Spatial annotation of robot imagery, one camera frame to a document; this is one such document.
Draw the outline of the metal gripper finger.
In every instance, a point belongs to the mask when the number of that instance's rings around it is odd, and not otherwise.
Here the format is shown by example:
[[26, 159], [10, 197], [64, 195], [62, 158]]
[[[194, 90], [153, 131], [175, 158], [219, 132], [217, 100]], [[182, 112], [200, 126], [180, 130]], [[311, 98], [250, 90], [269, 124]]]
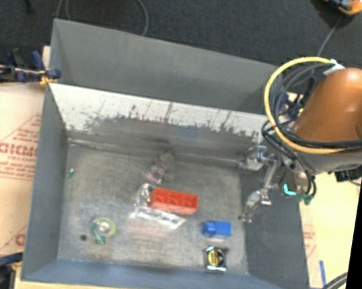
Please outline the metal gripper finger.
[[265, 164], [267, 152], [265, 145], [256, 144], [250, 147], [244, 155], [244, 158], [239, 161], [238, 167], [246, 171], [259, 171]]
[[240, 214], [239, 219], [242, 222], [252, 222], [254, 214], [259, 207], [271, 207], [272, 200], [269, 196], [269, 191], [266, 189], [259, 189], [252, 192], [246, 199], [243, 212]]

